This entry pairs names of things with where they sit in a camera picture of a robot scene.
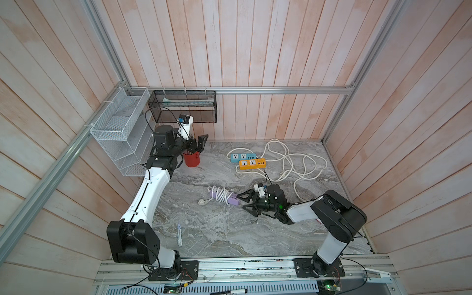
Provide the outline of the purple power strip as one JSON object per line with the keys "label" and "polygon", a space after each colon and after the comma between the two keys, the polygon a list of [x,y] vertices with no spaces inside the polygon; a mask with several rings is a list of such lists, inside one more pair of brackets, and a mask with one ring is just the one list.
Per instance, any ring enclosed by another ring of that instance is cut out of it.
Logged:
{"label": "purple power strip", "polygon": [[228,191],[228,190],[213,190],[210,191],[210,196],[215,199],[217,202],[224,203],[227,205],[238,206],[239,199],[237,199],[237,194]]}

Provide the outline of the orange power strip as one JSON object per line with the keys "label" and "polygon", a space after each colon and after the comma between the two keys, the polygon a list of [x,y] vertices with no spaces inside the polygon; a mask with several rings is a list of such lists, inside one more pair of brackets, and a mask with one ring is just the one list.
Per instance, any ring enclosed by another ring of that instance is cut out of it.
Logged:
{"label": "orange power strip", "polygon": [[245,159],[239,161],[240,170],[264,169],[267,166],[265,159]]}

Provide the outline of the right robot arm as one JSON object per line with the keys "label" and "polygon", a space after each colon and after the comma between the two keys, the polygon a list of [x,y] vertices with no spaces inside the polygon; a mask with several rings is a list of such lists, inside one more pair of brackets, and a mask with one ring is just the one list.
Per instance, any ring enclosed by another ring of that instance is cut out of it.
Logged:
{"label": "right robot arm", "polygon": [[340,264],[340,255],[367,223],[364,211],[334,190],[306,202],[289,203],[278,184],[256,185],[237,195],[243,209],[254,217],[261,215],[292,225],[317,220],[328,230],[322,245],[309,262],[309,277],[325,277]]}

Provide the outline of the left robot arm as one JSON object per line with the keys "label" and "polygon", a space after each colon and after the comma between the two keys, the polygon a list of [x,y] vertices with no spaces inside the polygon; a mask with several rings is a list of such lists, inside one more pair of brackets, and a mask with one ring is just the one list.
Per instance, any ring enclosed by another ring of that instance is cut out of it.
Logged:
{"label": "left robot arm", "polygon": [[106,230],[114,262],[148,266],[155,280],[184,277],[179,252],[161,244],[152,221],[165,187],[181,165],[178,157],[203,152],[207,140],[208,135],[194,138],[183,127],[161,125],[156,129],[140,189],[121,219],[110,222]]}

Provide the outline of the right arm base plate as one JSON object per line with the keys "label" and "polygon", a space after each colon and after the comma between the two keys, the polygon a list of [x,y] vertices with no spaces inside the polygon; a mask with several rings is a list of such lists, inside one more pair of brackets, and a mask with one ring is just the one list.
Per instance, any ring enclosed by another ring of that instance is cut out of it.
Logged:
{"label": "right arm base plate", "polygon": [[298,278],[320,278],[320,277],[345,277],[344,266],[340,258],[332,264],[327,264],[317,258],[293,259],[296,275]]}

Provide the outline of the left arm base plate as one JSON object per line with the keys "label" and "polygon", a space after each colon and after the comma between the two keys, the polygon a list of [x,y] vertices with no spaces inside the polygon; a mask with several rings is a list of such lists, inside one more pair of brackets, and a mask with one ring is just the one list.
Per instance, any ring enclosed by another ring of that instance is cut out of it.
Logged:
{"label": "left arm base plate", "polygon": [[180,261],[179,266],[157,268],[152,266],[149,281],[194,281],[199,275],[199,261]]}

